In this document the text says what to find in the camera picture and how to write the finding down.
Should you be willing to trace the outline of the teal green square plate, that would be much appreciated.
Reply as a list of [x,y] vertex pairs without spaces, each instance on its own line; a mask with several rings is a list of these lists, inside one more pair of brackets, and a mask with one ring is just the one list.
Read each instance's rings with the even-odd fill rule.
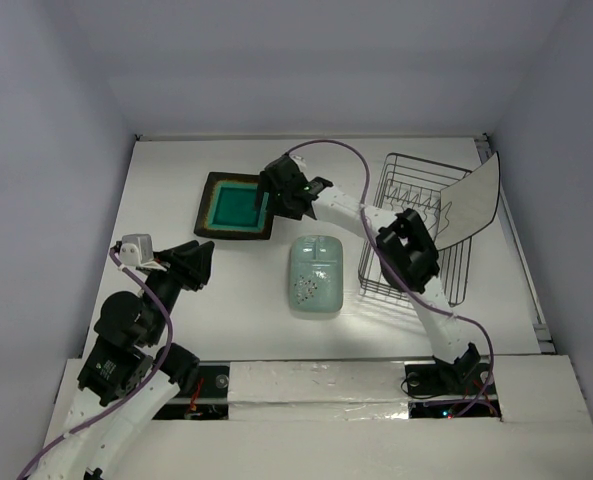
[[197,213],[197,224],[263,225],[274,216],[254,206],[258,175],[210,172]]

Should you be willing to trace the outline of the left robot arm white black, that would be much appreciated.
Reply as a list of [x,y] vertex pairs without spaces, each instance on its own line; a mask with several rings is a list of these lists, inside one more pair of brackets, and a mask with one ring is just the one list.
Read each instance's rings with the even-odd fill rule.
[[102,303],[63,431],[20,478],[111,479],[156,413],[196,390],[200,360],[174,342],[171,312],[182,291],[207,285],[214,249],[211,241],[190,241],[156,251],[148,234],[125,235],[109,249],[140,291],[115,292]]

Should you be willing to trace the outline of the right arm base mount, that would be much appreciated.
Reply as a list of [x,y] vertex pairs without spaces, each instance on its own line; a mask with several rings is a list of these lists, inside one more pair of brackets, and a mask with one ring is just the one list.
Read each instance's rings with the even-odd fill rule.
[[481,360],[473,343],[453,363],[432,360],[406,365],[400,384],[418,414],[437,410],[439,418],[501,417],[490,363]]

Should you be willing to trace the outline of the white round plate black rim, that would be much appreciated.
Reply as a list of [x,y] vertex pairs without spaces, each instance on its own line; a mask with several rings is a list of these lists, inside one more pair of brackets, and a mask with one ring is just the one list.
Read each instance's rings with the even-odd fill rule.
[[499,195],[500,159],[494,153],[471,174],[440,192],[436,248],[451,248],[487,228],[496,216]]

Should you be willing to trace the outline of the light blue patterned plate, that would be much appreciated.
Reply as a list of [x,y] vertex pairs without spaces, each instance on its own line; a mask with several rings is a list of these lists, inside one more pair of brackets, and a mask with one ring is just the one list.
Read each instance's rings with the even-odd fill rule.
[[336,314],[343,306],[343,246],[327,235],[297,238],[290,249],[288,300],[292,310]]

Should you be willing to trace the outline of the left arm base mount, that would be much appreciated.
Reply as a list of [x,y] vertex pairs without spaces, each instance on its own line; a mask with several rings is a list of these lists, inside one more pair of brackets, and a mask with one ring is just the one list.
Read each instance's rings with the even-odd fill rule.
[[227,420],[229,384],[229,363],[202,363],[193,388],[169,400],[158,410],[153,419],[158,421]]

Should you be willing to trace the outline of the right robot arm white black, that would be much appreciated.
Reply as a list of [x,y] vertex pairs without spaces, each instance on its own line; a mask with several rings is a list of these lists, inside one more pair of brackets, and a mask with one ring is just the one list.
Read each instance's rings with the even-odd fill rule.
[[260,172],[257,197],[267,201],[268,212],[275,216],[307,216],[365,239],[382,275],[410,299],[430,341],[438,384],[458,392],[472,381],[480,354],[465,339],[462,320],[448,303],[439,278],[438,251],[416,211],[395,213],[368,206],[327,179],[309,180],[289,155]]

